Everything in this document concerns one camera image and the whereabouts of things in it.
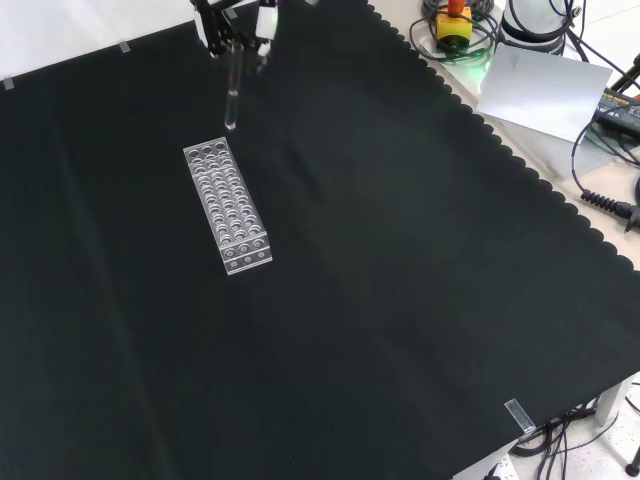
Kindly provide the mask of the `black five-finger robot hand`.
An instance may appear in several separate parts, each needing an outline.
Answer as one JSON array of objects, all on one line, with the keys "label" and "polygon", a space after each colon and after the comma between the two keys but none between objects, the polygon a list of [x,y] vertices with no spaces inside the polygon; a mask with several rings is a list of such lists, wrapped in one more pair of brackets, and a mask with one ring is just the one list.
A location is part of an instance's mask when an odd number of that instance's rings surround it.
[{"label": "black five-finger robot hand", "polygon": [[[255,4],[253,30],[242,30],[232,23],[232,10]],[[257,72],[270,60],[272,43],[276,37],[279,4],[276,0],[234,1],[193,0],[194,22],[201,43],[209,55],[218,59],[236,44],[249,54]]]}]

